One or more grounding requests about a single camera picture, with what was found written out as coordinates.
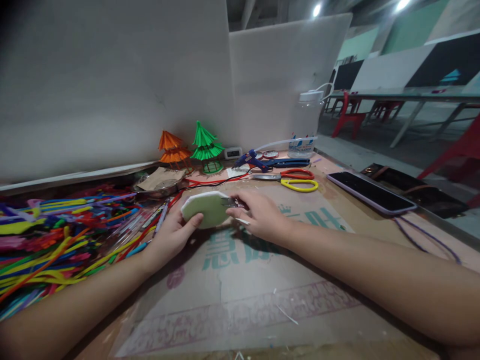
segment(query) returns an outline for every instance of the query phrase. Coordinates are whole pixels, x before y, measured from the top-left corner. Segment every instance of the right hand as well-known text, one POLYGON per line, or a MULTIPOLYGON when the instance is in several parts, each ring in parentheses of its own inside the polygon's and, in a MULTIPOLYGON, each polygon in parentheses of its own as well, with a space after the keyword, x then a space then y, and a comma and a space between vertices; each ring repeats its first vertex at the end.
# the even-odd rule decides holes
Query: right hand
POLYGON ((228 208, 227 215, 248 221, 250 225, 242 225, 256 237, 285 246, 293 220, 284 216, 272 199, 254 191, 234 192, 230 197, 244 201, 250 208, 251 216, 239 207, 228 208))

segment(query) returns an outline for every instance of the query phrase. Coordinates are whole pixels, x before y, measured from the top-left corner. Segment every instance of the wooden table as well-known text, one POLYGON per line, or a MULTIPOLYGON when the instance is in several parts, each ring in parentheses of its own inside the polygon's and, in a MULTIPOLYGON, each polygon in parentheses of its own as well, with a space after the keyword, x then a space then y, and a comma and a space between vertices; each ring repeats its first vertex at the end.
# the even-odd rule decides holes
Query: wooden table
MULTIPOLYGON (((348 170, 345 165, 323 153, 316 154, 311 161, 313 164, 309 169, 315 174, 315 180, 320 184, 319 191, 356 233, 412 247, 393 221, 377 213, 326 179, 326 174, 348 170)), ((204 176, 196 174, 194 178, 204 178, 204 176)), ((225 178, 226 171, 209 176, 208 180, 225 178)), ((236 188, 249 188, 251 186, 252 184, 248 180, 235 185, 236 188)), ((449 234, 448 232, 452 232, 451 225, 430 213, 420 211, 419 213, 410 213, 406 217, 445 242, 459 255, 464 266, 480 273, 480 253, 458 239, 462 238, 462 240, 467 242, 473 241, 471 238, 463 238, 464 236, 468 238, 465 233, 453 231, 453 234, 457 237, 449 234), (445 224, 448 224, 448 226, 445 227, 446 231, 444 231, 433 223, 440 225, 440 227, 444 227, 445 224)), ((449 258, 447 253, 430 242, 419 231, 409 228, 408 233, 432 254, 445 259, 449 258)), ((67 359, 107 359, 122 324, 132 314, 131 305, 134 300, 135 297, 131 297, 129 301, 126 301, 120 308, 110 314, 107 319, 102 321, 99 326, 80 342, 76 349, 70 352, 67 359)), ((406 337, 383 341, 363 341, 359 339, 356 342, 333 343, 322 346, 306 345, 289 348, 281 346, 267 349, 249 349, 242 350, 242 353, 245 359, 247 359, 247 356, 251 356, 252 359, 294 359, 300 357, 302 359, 438 359, 438 352, 441 351, 440 347, 425 338, 420 337, 418 342, 416 338, 414 340, 406 337)), ((192 353, 188 355, 129 357, 128 359, 233 359, 235 354, 231 350, 192 353)))

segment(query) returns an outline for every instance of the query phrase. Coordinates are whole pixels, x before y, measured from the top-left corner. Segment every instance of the black pouch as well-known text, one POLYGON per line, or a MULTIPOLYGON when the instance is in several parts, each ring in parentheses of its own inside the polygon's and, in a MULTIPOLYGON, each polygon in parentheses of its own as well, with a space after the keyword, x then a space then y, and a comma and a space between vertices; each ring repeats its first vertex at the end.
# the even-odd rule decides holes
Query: black pouch
POLYGON ((467 204, 439 188, 391 167, 373 163, 361 173, 442 219, 451 218, 469 209, 467 204))

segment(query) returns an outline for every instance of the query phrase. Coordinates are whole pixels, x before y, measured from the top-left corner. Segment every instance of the red and yellow scissors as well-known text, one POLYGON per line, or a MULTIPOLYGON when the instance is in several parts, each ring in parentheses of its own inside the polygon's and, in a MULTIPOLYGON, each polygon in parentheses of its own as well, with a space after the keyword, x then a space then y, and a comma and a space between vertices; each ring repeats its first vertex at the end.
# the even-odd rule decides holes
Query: red and yellow scissors
POLYGON ((319 188, 319 183, 314 181, 315 175, 304 169, 290 169, 281 173, 253 174, 252 179, 257 180, 277 180, 283 186, 301 193, 311 193, 319 188), (291 184, 311 184, 312 187, 297 187, 291 184))

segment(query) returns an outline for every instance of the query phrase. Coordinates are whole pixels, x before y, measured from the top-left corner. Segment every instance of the ceiling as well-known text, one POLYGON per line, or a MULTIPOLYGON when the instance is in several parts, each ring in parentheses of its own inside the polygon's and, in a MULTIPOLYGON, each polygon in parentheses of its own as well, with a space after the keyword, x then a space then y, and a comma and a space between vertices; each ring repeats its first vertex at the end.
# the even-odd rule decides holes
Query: ceiling
MULTIPOLYGON (((231 32, 312 18, 317 4, 320 17, 353 13, 351 27, 372 28, 389 17, 400 0, 226 0, 231 32)), ((410 0, 401 14, 438 0, 410 0)))

